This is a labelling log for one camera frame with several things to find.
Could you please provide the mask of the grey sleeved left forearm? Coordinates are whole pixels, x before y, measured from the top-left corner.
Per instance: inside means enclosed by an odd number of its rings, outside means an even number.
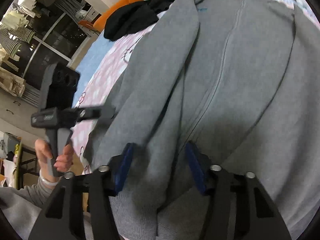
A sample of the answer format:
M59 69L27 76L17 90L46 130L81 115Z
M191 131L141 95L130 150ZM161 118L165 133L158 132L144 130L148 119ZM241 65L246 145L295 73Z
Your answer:
M0 189L1 210L22 239L29 238L34 223L52 191L41 180L20 190L13 187Z

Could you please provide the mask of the person's left hand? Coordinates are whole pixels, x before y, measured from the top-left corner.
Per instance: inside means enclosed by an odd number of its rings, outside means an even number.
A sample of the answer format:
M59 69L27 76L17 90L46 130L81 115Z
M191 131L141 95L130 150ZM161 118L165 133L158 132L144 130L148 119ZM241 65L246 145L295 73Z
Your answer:
M51 176L48 171L47 163L49 160L54 159L49 144L42 139L37 139L35 141L35 152L40 166L42 178L50 183L59 181L59 178ZM70 142L63 148L63 152L54 159L54 167L58 172L65 173L71 168L73 165L73 154L74 148L73 144Z

